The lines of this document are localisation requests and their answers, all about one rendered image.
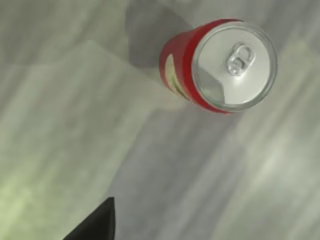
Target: soda can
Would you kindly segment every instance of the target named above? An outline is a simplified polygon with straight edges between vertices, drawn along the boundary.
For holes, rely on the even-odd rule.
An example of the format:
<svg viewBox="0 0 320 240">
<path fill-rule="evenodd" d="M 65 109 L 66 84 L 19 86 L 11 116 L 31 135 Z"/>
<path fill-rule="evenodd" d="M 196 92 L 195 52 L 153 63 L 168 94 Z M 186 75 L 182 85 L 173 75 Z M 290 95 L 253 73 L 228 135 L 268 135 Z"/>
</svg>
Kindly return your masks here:
<svg viewBox="0 0 320 240">
<path fill-rule="evenodd" d="M 159 58 L 161 79 L 171 91 L 224 114 L 261 102 L 277 70 L 277 53 L 267 34 L 237 19 L 220 19 L 180 33 Z"/>
</svg>

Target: tabletop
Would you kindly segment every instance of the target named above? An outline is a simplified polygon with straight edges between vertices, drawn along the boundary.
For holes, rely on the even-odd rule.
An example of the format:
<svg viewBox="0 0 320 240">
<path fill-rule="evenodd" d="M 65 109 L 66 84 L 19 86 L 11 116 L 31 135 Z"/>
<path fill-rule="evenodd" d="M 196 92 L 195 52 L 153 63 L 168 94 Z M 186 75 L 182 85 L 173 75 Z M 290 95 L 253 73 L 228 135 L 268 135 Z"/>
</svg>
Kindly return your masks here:
<svg viewBox="0 0 320 240">
<path fill-rule="evenodd" d="M 320 238 L 319 0 L 1 0 L 0 239 L 60 240 L 115 197 L 119 240 Z M 268 98 L 200 109 L 157 82 L 163 45 L 263 28 Z"/>
</svg>

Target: silver can top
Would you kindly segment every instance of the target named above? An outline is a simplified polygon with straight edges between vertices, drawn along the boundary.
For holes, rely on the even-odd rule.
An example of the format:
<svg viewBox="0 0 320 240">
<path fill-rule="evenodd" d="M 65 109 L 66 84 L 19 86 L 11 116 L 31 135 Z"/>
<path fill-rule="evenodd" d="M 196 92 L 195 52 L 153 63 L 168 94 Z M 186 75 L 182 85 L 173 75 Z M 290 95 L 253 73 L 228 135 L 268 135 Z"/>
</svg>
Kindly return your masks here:
<svg viewBox="0 0 320 240">
<path fill-rule="evenodd" d="M 200 95 L 227 112 L 249 109 L 262 101 L 275 82 L 277 70 L 277 53 L 268 36 L 240 21 L 208 32 L 192 63 L 192 77 Z"/>
</svg>

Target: floor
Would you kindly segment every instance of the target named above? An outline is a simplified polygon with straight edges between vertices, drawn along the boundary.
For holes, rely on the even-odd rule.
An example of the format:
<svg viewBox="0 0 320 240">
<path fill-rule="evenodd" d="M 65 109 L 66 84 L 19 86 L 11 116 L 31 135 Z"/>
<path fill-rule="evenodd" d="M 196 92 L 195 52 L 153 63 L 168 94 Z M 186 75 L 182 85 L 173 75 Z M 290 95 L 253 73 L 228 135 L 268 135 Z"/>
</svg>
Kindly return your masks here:
<svg viewBox="0 0 320 240">
<path fill-rule="evenodd" d="M 320 0 L 1 0 L 0 239 L 60 240 L 114 196 L 117 240 L 320 239 Z M 210 113 L 157 82 L 177 33 L 262 27 L 279 75 Z"/>
</svg>

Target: metal rim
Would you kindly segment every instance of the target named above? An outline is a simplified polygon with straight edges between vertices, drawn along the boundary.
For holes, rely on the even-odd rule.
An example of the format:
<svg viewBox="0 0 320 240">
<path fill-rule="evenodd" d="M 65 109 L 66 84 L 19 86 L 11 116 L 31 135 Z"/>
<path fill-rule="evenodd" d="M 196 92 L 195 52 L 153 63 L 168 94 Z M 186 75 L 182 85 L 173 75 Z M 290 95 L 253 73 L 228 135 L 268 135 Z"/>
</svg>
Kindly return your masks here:
<svg viewBox="0 0 320 240">
<path fill-rule="evenodd" d="M 200 56 L 200 53 L 202 52 L 202 49 L 204 45 L 207 43 L 207 41 L 215 34 L 219 33 L 220 31 L 225 31 L 228 29 L 244 29 L 246 31 L 251 32 L 254 34 L 266 47 L 268 53 L 269 53 L 269 59 L 270 59 L 270 76 L 268 78 L 267 84 L 264 87 L 264 89 L 254 98 L 253 100 L 242 103 L 242 104 L 221 104 L 221 102 L 215 101 L 212 98 L 208 97 L 207 94 L 204 93 L 202 90 L 202 84 L 198 80 L 198 59 Z M 198 46 L 195 49 L 195 52 L 193 54 L 192 58 L 192 80 L 193 83 L 201 95 L 201 97 L 212 107 L 217 108 L 221 111 L 227 111 L 227 112 L 241 112 L 243 110 L 249 109 L 258 103 L 260 103 L 265 97 L 268 95 L 268 93 L 271 91 L 276 76 L 278 73 L 278 58 L 277 58 L 277 51 L 274 45 L 272 44 L 272 41 L 268 37 L 268 35 L 259 27 L 246 23 L 241 21 L 235 21 L 235 22 L 229 22 L 221 24 L 215 28 L 213 28 L 211 31 L 209 31 L 199 42 Z"/>
</svg>

